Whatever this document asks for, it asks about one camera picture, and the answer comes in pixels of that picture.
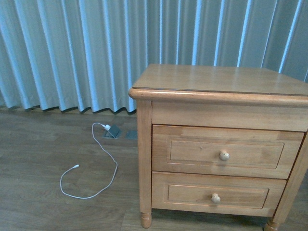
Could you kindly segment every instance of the nightstand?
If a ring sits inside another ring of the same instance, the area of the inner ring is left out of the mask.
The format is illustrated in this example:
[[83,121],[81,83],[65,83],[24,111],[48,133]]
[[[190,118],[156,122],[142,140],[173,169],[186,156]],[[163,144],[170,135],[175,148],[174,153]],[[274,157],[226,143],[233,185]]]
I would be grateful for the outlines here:
[[308,84],[261,68],[152,64],[137,100],[141,224],[152,208],[285,221],[308,168]]

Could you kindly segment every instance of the wooden knob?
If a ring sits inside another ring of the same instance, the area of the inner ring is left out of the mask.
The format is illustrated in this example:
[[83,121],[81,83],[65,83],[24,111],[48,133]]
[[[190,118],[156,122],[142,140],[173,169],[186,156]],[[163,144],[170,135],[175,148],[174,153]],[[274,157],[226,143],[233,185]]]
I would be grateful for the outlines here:
[[212,202],[218,204],[220,202],[220,197],[217,193],[212,194]]
[[227,160],[229,160],[229,158],[230,158],[230,154],[227,153],[226,151],[220,151],[219,158],[220,158],[222,161],[227,161]]

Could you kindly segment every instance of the white curtain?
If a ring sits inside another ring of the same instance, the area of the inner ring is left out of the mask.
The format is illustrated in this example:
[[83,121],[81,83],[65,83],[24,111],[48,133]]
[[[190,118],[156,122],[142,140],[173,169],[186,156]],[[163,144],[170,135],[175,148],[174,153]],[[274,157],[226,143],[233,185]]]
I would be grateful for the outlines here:
[[0,106],[135,109],[150,63],[308,82],[308,0],[0,0]]

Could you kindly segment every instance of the drawer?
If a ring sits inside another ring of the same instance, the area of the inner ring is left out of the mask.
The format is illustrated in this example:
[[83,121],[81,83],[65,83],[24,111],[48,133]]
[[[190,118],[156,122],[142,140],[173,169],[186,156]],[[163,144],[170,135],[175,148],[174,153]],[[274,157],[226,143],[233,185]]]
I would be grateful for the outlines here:
[[308,108],[153,101],[153,124],[302,131]]
[[152,207],[271,217],[285,184],[286,180],[153,172]]
[[303,135],[153,125],[153,171],[287,179]]

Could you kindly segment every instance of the white cable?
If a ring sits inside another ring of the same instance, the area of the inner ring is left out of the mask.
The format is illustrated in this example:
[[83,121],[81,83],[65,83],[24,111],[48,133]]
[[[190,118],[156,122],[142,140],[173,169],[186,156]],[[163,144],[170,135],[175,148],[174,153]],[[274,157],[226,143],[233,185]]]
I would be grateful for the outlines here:
[[107,131],[109,130],[110,126],[109,126],[109,125],[100,124],[100,123],[94,123],[94,124],[92,124],[92,136],[93,136],[94,140],[99,144],[99,146],[101,147],[101,149],[102,149],[104,152],[106,152],[106,153],[111,157],[111,159],[115,162],[115,167],[116,167],[116,168],[115,168],[114,174],[113,174],[113,176],[112,176],[112,179],[111,179],[110,183],[109,183],[105,188],[103,188],[103,189],[100,190],[98,193],[96,193],[95,195],[89,196],[89,197],[73,196],[73,195],[70,195],[70,194],[65,193],[65,192],[63,191],[63,189],[62,189],[62,178],[63,178],[63,176],[64,176],[67,172],[69,172],[70,170],[79,167],[79,165],[75,165],[74,167],[70,168],[70,169],[67,170],[65,173],[63,173],[62,176],[61,176],[61,178],[60,178],[60,189],[61,189],[61,192],[62,192],[63,194],[65,194],[65,195],[67,195],[67,196],[74,197],[74,198],[77,198],[77,199],[90,199],[90,198],[93,198],[93,197],[97,196],[98,194],[100,194],[100,193],[101,193],[102,191],[104,191],[105,189],[107,189],[107,188],[112,184],[112,182],[114,181],[114,178],[115,178],[115,176],[116,176],[117,162],[116,162],[115,159],[112,157],[112,155],[111,155],[109,152],[107,152],[107,151],[102,147],[102,145],[98,142],[98,140],[95,138],[95,136],[94,136],[94,130],[93,130],[95,124],[101,125],[101,126],[102,126],[104,129],[106,129]]

